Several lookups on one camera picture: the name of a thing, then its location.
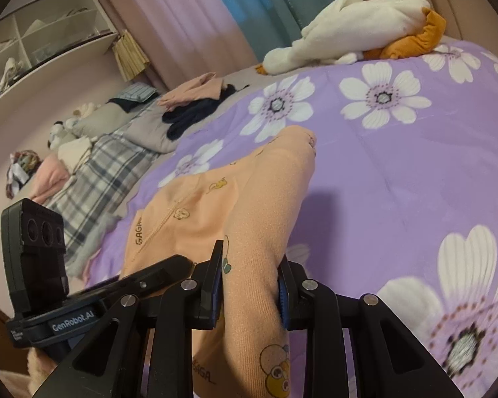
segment cartoon duck print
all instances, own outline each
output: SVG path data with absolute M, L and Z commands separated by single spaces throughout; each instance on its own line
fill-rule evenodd
M 178 220 L 187 219 L 188 217 L 190 217 L 190 213 L 185 208 L 178 208 L 175 211 L 174 218 Z
M 268 345 L 260 353 L 260 367 L 267 374 L 266 389 L 275 398 L 290 396 L 290 359 L 288 345 Z
M 227 185 L 227 181 L 225 180 L 225 178 L 222 178 L 218 182 L 215 182 L 214 184 L 210 184 L 210 187 L 208 188 L 207 194 L 213 190 L 218 190 L 221 187 L 225 187 L 226 185 Z
M 229 260 L 227 259 L 227 256 L 229 254 L 229 237 L 227 235 L 225 235 L 224 246 L 226 247 L 224 250 L 225 257 L 223 258 L 223 262 L 221 263 L 221 267 L 223 268 L 223 272 L 225 274 L 228 274 L 232 270 L 232 266 L 230 265 Z

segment shelf compartment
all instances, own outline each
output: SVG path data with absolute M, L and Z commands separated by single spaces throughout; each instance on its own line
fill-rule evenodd
M 24 48 L 35 66 L 62 50 L 106 33 L 108 26 L 97 10 L 87 10 L 59 19 L 22 38 Z
M 11 39 L 19 39 L 16 33 L 15 19 L 13 17 L 0 21 L 0 43 Z
M 4 68 L 6 66 L 6 62 L 11 57 L 14 58 L 16 61 L 22 61 L 24 65 L 22 70 L 23 72 L 31 68 L 31 64 L 28 58 L 25 56 L 21 48 L 20 42 L 18 41 L 14 42 L 13 44 L 9 45 L 7 48 L 1 50 L 0 52 L 0 79 L 4 74 Z
M 41 26 L 54 23 L 73 10 L 86 8 L 96 9 L 93 0 L 39 0 L 15 12 L 19 33 L 25 36 L 35 21 L 41 21 Z

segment floral fabric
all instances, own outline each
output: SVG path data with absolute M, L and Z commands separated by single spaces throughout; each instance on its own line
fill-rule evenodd
M 498 376 L 498 58 L 471 43 L 309 69 L 243 97 L 144 178 L 92 276 L 119 271 L 159 183 L 225 166 L 290 124 L 318 139 L 291 252 L 338 294 L 378 292 L 465 397 L 482 396 Z M 291 338 L 291 396 L 304 340 Z

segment plush toy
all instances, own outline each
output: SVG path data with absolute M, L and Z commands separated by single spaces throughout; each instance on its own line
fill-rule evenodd
M 50 129 L 50 136 L 48 138 L 48 148 L 52 151 L 59 148 L 60 145 L 66 144 L 67 142 L 71 142 L 76 140 L 77 137 L 70 133 L 62 121 L 56 121 L 52 128 Z
M 384 49 L 373 49 L 363 53 L 365 60 L 397 60 L 420 57 L 432 52 L 441 41 L 447 26 L 446 20 L 432 9 L 423 7 L 426 26 L 415 36 L 406 36 L 387 45 Z
M 259 73 L 278 75 L 314 61 L 351 63 L 362 52 L 380 49 L 426 25 L 426 0 L 336 0 L 301 31 L 291 47 L 266 55 Z

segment pillow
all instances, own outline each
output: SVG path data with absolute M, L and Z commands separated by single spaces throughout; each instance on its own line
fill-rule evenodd
M 166 133 L 171 124 L 162 121 L 162 114 L 166 108 L 155 107 L 134 120 L 125 131 L 124 137 L 128 140 L 155 151 L 160 154 L 168 154 L 175 150 L 177 141 L 171 141 Z
M 120 127 L 125 126 L 140 112 L 126 113 L 116 103 L 106 103 L 99 107 L 96 112 L 79 120 L 72 128 L 72 133 L 77 137 L 86 136 L 89 138 L 112 133 Z

